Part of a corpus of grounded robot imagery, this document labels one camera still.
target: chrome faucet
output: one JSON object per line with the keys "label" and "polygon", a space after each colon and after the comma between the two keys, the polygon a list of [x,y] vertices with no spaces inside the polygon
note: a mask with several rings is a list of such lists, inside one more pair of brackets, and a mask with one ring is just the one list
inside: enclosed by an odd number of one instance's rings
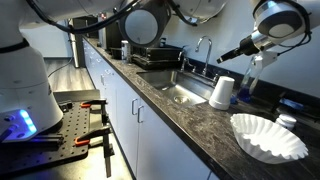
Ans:
{"label": "chrome faucet", "polygon": [[196,47],[196,52],[199,52],[199,47],[200,47],[200,44],[203,39],[208,39],[208,41],[209,41],[209,49],[208,49],[206,64],[205,64],[204,69],[202,71],[202,75],[205,76],[207,74],[207,67],[208,67],[208,62],[209,62],[209,58],[210,58],[210,54],[211,54],[212,41],[211,41],[210,37],[208,37],[208,36],[203,36],[202,38],[200,38],[198,45]]}
{"label": "chrome faucet", "polygon": [[192,69],[192,72],[195,72],[196,70],[196,66],[192,65],[189,63],[189,58],[187,58],[185,55],[186,55],[186,51],[185,51],[185,47],[187,47],[188,45],[185,45],[185,46],[182,46],[182,50],[180,51],[179,53],[179,57],[178,57],[178,60],[181,61],[182,59],[182,56],[183,56],[183,60],[182,60],[182,65],[181,65],[181,71],[183,72],[184,71],[184,66],[187,64],[188,66],[190,67],[193,67]]}

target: sink basin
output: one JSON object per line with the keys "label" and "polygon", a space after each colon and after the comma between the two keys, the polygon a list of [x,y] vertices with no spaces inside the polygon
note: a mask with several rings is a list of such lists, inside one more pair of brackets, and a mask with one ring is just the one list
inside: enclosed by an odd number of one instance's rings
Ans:
{"label": "sink basin", "polygon": [[209,100],[213,87],[180,71],[153,71],[137,73],[164,96],[182,106],[192,106]]}

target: white machine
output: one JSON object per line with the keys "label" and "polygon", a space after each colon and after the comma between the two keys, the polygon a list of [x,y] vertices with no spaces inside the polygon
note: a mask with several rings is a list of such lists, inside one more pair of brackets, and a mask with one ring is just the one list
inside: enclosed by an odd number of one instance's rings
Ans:
{"label": "white machine", "polygon": [[[63,31],[81,34],[119,20],[120,30],[130,44],[148,46],[161,36],[171,10],[185,23],[195,26],[184,15],[205,22],[217,15],[226,2],[227,0],[0,1],[0,142],[29,140],[57,124],[63,116],[50,90],[43,57],[29,46],[19,27],[33,28],[49,23]],[[317,18],[320,17],[320,2],[293,2],[252,0],[253,7],[256,7],[254,17],[257,28],[240,48],[226,57],[254,54],[304,32],[310,36],[310,29],[319,25]],[[118,10],[114,16],[87,28],[73,29],[56,23],[58,20],[112,11],[114,8]]]}

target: black cable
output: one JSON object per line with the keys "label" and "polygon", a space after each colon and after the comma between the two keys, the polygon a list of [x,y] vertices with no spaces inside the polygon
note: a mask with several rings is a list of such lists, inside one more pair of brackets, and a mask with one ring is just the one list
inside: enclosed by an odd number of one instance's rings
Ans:
{"label": "black cable", "polygon": [[114,23],[115,21],[117,21],[118,19],[122,18],[123,16],[127,15],[128,13],[130,13],[133,8],[138,4],[138,2],[140,2],[141,0],[133,0],[132,2],[130,2],[128,5],[126,5],[124,8],[122,8],[120,11],[118,11],[118,13],[114,14],[113,16],[111,16],[110,18],[104,20],[104,21],[100,21],[97,22],[95,24],[92,24],[90,26],[84,27],[84,28],[79,28],[79,29],[74,29],[73,26],[62,26],[60,24],[58,24],[57,22],[51,20],[50,18],[48,18],[42,11],[41,9],[36,5],[36,3],[33,0],[26,0],[27,3],[29,4],[29,6],[36,12],[36,14],[40,17],[40,19],[50,25],[56,26],[58,29],[67,32],[67,33],[72,33],[72,34],[86,34],[86,33],[90,33],[93,31],[98,31],[99,29],[102,29],[112,23]]}
{"label": "black cable", "polygon": [[179,5],[173,2],[173,0],[167,0],[168,4],[171,6],[172,10],[176,13],[176,15],[186,24],[191,26],[198,26],[196,23],[189,22],[179,10]]}
{"label": "black cable", "polygon": [[207,180],[210,180],[211,174],[213,174],[212,171],[209,172],[209,175],[208,175],[208,177],[207,177]]}
{"label": "black cable", "polygon": [[282,51],[281,53],[278,53],[278,56],[286,53],[286,52],[289,52],[291,51],[292,49],[296,48],[296,47],[299,47],[299,46],[302,46],[302,45],[305,45],[305,44],[308,44],[309,42],[311,41],[311,35],[310,34],[305,34],[304,37],[301,39],[301,41],[299,43],[297,43],[296,45],[294,46],[283,46],[281,45],[281,47],[289,47],[289,49],[285,50],[285,51]]}
{"label": "black cable", "polygon": [[73,55],[74,55],[74,52],[73,52],[73,48],[72,48],[72,40],[71,40],[70,34],[67,33],[67,35],[68,35],[68,37],[69,37],[69,42],[70,42],[70,48],[71,48],[72,57],[70,58],[70,60],[69,60],[65,65],[63,65],[63,66],[57,68],[56,70],[52,71],[52,72],[48,75],[48,78],[49,78],[52,74],[54,74],[55,72],[57,72],[57,71],[61,70],[62,68],[68,66],[68,65],[72,62],[72,59],[74,59],[74,56],[73,56]]}

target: clamp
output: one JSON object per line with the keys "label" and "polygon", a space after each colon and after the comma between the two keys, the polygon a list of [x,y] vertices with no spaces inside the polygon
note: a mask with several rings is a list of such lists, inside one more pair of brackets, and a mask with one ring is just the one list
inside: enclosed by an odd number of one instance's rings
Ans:
{"label": "clamp", "polygon": [[90,131],[85,135],[78,137],[75,139],[76,146],[82,146],[90,143],[90,139],[98,136],[103,137],[103,155],[105,159],[105,166],[106,166],[106,174],[107,177],[111,176],[111,161],[110,156],[114,155],[112,144],[109,144],[109,136],[108,134],[111,133],[111,127],[107,125],[110,123],[109,116],[106,112],[106,100],[92,100],[81,103],[82,108],[90,108],[91,105],[100,105],[101,107],[101,121],[102,121],[102,128]]}

